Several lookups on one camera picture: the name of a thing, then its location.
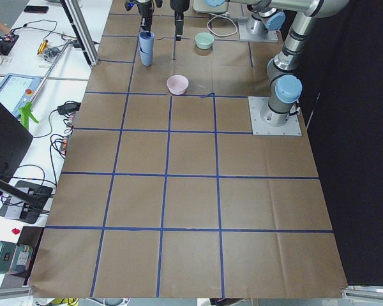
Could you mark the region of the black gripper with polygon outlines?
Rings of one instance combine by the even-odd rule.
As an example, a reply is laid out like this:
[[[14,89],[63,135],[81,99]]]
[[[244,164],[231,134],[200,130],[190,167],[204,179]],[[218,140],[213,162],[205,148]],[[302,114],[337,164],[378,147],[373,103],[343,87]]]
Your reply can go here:
[[[174,11],[175,16],[175,39],[181,41],[183,35],[183,19],[184,13],[190,7],[190,0],[170,0],[170,7]]]
[[[138,11],[142,17],[140,26],[142,27],[143,31],[146,32],[147,36],[151,35],[151,25],[153,22],[153,12],[154,12],[155,6],[158,8],[161,8],[162,7],[162,1],[161,0],[137,1]]]

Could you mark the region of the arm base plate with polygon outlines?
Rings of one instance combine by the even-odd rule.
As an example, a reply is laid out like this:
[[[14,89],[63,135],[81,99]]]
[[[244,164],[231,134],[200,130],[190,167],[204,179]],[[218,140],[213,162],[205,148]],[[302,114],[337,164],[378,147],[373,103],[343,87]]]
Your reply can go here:
[[[249,111],[252,134],[255,136],[301,136],[299,125],[300,108],[293,104],[285,114],[278,114],[269,108],[269,97],[249,96]]]
[[[266,29],[261,19],[253,17],[237,18],[239,40],[245,42],[277,43],[278,36],[275,30]]]

